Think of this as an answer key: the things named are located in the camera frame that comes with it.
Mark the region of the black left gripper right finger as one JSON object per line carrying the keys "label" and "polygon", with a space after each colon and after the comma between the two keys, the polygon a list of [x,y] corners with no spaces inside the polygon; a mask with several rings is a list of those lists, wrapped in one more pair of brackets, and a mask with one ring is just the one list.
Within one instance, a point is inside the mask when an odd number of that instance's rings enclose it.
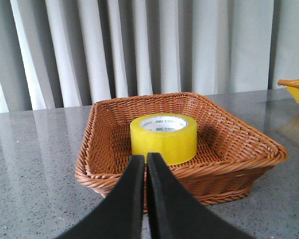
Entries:
{"label": "black left gripper right finger", "polygon": [[250,239],[197,201],[159,153],[147,157],[147,206],[153,239]]}

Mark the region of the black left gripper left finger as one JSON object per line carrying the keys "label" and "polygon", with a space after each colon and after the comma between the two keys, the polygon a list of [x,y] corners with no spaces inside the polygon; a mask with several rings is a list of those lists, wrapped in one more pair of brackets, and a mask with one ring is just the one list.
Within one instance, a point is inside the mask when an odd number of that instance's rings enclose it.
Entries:
{"label": "black left gripper left finger", "polygon": [[145,159],[131,156],[109,195],[59,239],[140,239],[144,208]]}

